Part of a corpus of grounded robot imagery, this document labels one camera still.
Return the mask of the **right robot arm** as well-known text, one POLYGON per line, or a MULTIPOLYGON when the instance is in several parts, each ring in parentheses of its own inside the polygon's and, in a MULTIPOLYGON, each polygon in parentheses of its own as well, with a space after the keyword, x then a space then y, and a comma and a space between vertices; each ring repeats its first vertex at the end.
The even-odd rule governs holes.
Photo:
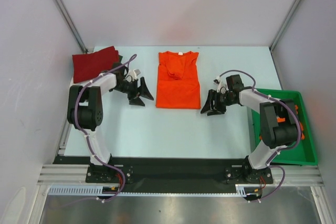
POLYGON ((260 142, 239 168, 228 168, 228 183, 256 184, 269 173, 269 167, 281 151, 301 141, 302 129, 292 100, 281 100, 259 92, 255 86, 244 86, 240 75, 235 74, 223 82, 216 78, 216 89, 208 91, 201 109, 208 116, 225 114, 227 107, 238 104, 259 114, 260 142))

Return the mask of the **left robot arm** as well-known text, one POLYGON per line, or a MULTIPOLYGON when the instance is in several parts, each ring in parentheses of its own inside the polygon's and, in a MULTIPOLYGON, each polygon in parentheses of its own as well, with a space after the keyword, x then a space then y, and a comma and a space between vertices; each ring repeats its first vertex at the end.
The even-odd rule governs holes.
POLYGON ((112 154, 100 129, 103 121, 102 96, 118 91, 127 95, 129 105, 145 106, 143 98, 153 101, 144 77, 138 69, 130 70, 129 63, 116 62, 111 70, 104 70, 83 84, 73 84, 69 89, 67 120, 80 131, 90 152, 87 183, 107 183, 121 173, 112 166, 112 154))

